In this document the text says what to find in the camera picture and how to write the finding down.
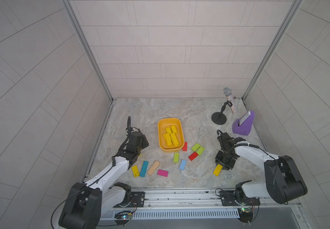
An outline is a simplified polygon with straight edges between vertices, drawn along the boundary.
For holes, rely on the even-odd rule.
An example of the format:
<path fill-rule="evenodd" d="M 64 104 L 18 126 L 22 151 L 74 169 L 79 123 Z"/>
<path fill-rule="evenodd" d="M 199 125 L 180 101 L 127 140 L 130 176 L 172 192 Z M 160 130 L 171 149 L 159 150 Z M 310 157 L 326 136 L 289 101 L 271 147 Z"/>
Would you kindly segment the yellow plastic tray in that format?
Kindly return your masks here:
<path fill-rule="evenodd" d="M 165 153 L 178 152 L 185 146 L 181 122 L 178 118 L 164 118 L 158 122 L 158 140 Z"/>

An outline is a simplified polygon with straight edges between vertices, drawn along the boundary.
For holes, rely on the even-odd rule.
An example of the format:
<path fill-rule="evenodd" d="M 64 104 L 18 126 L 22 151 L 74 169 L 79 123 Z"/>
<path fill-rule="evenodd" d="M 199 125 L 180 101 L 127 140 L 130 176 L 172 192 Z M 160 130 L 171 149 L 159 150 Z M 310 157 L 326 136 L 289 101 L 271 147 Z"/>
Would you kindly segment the yellow block diagonal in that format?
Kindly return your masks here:
<path fill-rule="evenodd" d="M 179 147 L 179 141 L 176 137 L 176 134 L 175 133 L 171 133 L 170 134 L 170 137 L 171 137 L 171 141 L 172 141 L 172 144 L 174 145 L 175 148 Z"/>

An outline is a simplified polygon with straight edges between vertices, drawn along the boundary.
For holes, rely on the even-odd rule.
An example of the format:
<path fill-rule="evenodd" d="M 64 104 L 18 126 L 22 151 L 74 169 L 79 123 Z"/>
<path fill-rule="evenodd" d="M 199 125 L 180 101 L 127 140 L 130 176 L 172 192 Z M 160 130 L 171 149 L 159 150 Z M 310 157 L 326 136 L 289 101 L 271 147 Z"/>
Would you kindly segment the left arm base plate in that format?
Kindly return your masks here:
<path fill-rule="evenodd" d="M 114 208 L 142 208 L 144 206 L 145 192 L 131 192 L 128 194 L 126 191 L 120 191 L 119 200 Z"/>

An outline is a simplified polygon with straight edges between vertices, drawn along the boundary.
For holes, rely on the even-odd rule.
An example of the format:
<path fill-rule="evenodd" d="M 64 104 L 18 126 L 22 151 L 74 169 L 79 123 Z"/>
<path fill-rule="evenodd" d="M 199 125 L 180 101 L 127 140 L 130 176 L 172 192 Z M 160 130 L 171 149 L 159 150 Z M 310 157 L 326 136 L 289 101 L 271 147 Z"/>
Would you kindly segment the yellow block top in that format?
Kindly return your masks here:
<path fill-rule="evenodd" d="M 172 125 L 171 126 L 171 130 L 173 133 L 177 133 L 177 129 L 176 129 L 176 126 L 175 125 Z"/>

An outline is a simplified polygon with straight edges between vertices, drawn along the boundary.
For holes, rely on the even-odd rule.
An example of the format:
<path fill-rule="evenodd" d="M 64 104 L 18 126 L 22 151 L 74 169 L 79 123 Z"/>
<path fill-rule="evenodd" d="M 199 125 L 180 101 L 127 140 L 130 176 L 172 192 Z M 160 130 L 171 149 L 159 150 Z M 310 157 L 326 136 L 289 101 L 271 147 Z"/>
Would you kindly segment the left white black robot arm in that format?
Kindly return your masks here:
<path fill-rule="evenodd" d="M 141 150 L 148 147 L 145 135 L 135 127 L 127 128 L 127 137 L 112 162 L 94 178 L 74 184 L 61 203 L 58 224 L 66 229 L 95 229 L 102 214 L 118 204 L 128 204 L 131 187 L 116 180 L 137 161 Z"/>

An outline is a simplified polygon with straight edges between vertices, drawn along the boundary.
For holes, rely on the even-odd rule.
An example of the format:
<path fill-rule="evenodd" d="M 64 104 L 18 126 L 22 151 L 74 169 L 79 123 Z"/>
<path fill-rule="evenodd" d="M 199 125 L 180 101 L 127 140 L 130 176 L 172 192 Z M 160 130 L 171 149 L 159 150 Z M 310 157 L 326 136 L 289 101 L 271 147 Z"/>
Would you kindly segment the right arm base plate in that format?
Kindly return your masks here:
<path fill-rule="evenodd" d="M 260 205 L 259 198 L 248 198 L 243 192 L 237 190 L 220 190 L 218 196 L 221 198 L 222 206 L 249 206 Z"/>

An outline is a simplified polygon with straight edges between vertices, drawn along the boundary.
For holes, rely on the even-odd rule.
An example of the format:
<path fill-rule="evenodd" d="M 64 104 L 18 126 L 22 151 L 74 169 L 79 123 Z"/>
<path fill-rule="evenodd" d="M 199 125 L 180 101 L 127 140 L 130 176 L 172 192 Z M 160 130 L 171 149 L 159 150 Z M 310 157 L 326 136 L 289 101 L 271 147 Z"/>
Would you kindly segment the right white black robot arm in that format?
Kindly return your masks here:
<path fill-rule="evenodd" d="M 243 181 L 235 186 L 234 191 L 221 190 L 217 196 L 227 201 L 234 201 L 240 206 L 256 204 L 258 198 L 271 198 L 278 204 L 304 196 L 308 188 L 299 169 L 290 156 L 279 156 L 250 144 L 241 137 L 233 138 L 228 133 L 217 131 L 220 151 L 215 157 L 214 175 L 221 170 L 232 170 L 236 161 L 243 157 L 264 171 L 264 182 Z"/>

